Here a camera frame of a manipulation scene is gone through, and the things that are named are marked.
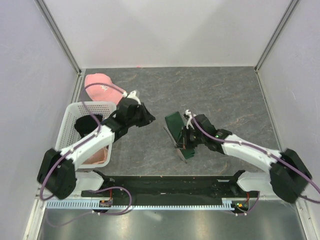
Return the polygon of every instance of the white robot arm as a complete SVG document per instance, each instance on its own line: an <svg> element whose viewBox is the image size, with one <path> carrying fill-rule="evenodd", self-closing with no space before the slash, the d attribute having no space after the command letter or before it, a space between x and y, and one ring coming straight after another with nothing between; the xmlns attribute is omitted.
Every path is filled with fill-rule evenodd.
<svg viewBox="0 0 320 240"><path fill-rule="evenodd" d="M130 127L143 127L154 120L137 92L131 92L122 98L116 111L103 120L97 130L63 149L49 149L42 160L38 182L58 199L65 199L74 190L98 190L103 178L94 171L76 172L79 166L100 149L116 142Z"/></svg>
<svg viewBox="0 0 320 240"><path fill-rule="evenodd" d="M204 114L192 115L187 110L184 117L187 119L187 125L183 127L180 138L176 141L176 147L180 151L194 149L197 145L204 144L211 151L239 158L263 171L255 173L238 171L234 182L239 191L275 194L288 203L294 203L304 191L308 181L285 166L283 162L312 179L298 154L291 149L280 152L243 140L228 130L216 129Z"/></svg>

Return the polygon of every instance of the white wall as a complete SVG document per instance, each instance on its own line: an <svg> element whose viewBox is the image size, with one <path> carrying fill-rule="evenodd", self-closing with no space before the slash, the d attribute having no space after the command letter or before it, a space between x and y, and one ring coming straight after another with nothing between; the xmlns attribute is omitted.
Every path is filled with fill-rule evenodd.
<svg viewBox="0 0 320 240"><path fill-rule="evenodd" d="M290 0L45 0L82 68L254 66Z"/></svg>
<svg viewBox="0 0 320 240"><path fill-rule="evenodd" d="M21 240L76 73L33 0L0 1L0 239Z"/></svg>
<svg viewBox="0 0 320 240"><path fill-rule="evenodd" d="M320 1L302 0L260 75L282 146L298 152L320 185ZM320 200L312 189L311 197ZM312 204L317 222L320 207Z"/></svg>

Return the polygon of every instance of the dark green fabric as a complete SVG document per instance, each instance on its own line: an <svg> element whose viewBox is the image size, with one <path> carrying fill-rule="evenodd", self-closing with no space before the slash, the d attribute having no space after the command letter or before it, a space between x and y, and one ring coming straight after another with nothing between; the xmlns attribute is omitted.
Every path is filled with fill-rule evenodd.
<svg viewBox="0 0 320 240"><path fill-rule="evenodd" d="M176 143L182 142L181 130L185 126L185 123L178 111L166 116L166 126L168 127L173 139ZM185 159L192 158L195 155L195 149L180 149Z"/></svg>

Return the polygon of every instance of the basket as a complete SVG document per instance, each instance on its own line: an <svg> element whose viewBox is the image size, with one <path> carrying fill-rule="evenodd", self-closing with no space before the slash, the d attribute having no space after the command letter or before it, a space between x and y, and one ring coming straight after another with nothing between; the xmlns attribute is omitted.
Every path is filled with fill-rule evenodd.
<svg viewBox="0 0 320 240"><path fill-rule="evenodd" d="M103 119L108 118L112 112L117 109L113 102L108 101L86 101L84 102L93 114L100 114ZM55 149L60 150L66 148L81 139L80 134L75 129L76 120L88 115L82 102L71 103L65 110L59 135L55 144ZM82 164L80 169L93 169L106 166L110 161L112 144L108 146L107 159L101 164Z"/></svg>

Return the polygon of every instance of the pink cloth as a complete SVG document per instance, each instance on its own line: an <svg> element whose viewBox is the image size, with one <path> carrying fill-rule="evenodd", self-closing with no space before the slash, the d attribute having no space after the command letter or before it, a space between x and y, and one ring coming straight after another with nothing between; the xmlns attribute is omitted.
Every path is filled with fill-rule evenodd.
<svg viewBox="0 0 320 240"><path fill-rule="evenodd" d="M88 86L89 84L95 84L95 83L102 83L102 84L108 84L116 87L117 89L124 92L123 89L120 87L114 85L111 81L111 78L103 73L95 73L95 74L88 74L85 77L84 80L84 86ZM117 90L104 86L104 85L93 85L86 89L86 92L88 93L89 97L93 101L104 101L104 102L113 102L116 105L120 102L122 99L122 94L118 92Z"/></svg>
<svg viewBox="0 0 320 240"><path fill-rule="evenodd" d="M108 147L101 148L91 157L89 157L83 164L103 164L108 158Z"/></svg>

